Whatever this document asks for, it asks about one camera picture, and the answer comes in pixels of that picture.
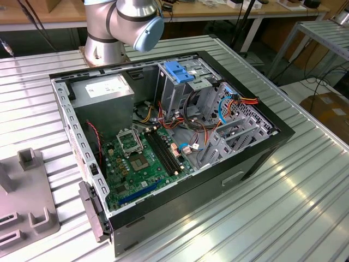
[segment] motherboard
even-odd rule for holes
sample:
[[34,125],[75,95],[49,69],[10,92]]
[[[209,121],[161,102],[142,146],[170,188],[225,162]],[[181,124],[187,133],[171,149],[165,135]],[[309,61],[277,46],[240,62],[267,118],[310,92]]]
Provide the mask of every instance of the motherboard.
[[[110,189],[106,201],[110,211],[117,210],[194,171],[185,156],[170,155],[178,145],[172,141],[165,128],[161,127],[152,134],[133,134],[138,141],[129,133],[122,136],[122,139],[102,145],[103,151],[106,152],[106,181]],[[142,150],[128,154],[128,150],[137,144],[140,144]]]

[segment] green motherboard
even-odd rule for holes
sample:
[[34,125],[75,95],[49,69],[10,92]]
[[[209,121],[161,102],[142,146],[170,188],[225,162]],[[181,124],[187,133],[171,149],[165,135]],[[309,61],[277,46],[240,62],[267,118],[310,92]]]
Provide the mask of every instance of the green motherboard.
[[[158,129],[157,134],[161,137],[169,152],[171,152],[170,144],[173,141],[166,129]],[[151,191],[164,187],[193,172],[188,160],[181,157],[176,159],[176,161],[184,169],[178,175],[172,174],[170,176],[151,148],[144,133],[140,133],[139,138],[143,145],[142,153],[135,152],[128,158],[124,156],[122,147],[117,139],[102,145],[106,153],[106,182],[110,189],[110,194],[107,196],[106,201],[110,211],[126,205],[125,199],[128,196],[134,196],[135,193],[139,194],[138,197],[133,198],[131,201],[133,202]],[[130,148],[136,144],[132,135],[123,138],[122,143],[124,148]]]

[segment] cardboard box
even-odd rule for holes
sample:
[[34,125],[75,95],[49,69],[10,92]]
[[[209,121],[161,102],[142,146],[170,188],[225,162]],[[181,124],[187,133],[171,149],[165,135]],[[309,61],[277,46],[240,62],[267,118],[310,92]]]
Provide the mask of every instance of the cardboard box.
[[[53,10],[53,8],[56,7],[56,5],[61,0],[29,0],[31,6],[37,13],[49,13]],[[22,1],[22,3],[28,8],[25,1]],[[0,0],[0,5],[5,5],[8,7],[17,7],[20,8],[18,2],[16,0]]]
[[[313,96],[300,105],[309,112]],[[335,93],[315,96],[311,114],[345,143],[349,144],[349,105]]]

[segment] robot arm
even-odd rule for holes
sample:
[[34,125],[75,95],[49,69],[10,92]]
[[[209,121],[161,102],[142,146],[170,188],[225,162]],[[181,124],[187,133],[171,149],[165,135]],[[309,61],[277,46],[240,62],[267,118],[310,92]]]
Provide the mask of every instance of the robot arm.
[[98,66],[123,62],[123,43],[150,51],[164,30],[154,0],[85,0],[85,9],[85,57]]

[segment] blue connector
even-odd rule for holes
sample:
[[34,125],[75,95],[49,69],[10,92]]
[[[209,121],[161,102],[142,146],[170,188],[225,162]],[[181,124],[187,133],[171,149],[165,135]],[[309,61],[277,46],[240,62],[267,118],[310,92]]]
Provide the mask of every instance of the blue connector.
[[194,80],[194,77],[184,69],[177,61],[171,61],[164,63],[165,68],[170,74],[176,78],[178,83],[185,83]]
[[144,187],[143,189],[137,191],[136,193],[133,193],[132,195],[129,195],[129,196],[126,196],[125,198],[122,198],[120,199],[118,202],[119,202],[119,205],[121,204],[125,204],[126,202],[131,202],[132,200],[146,194],[146,193],[149,193],[150,191],[153,191],[156,189],[156,187],[158,186],[158,183],[161,182],[161,179],[160,180],[157,180],[154,184],[151,184],[150,186],[148,187]]

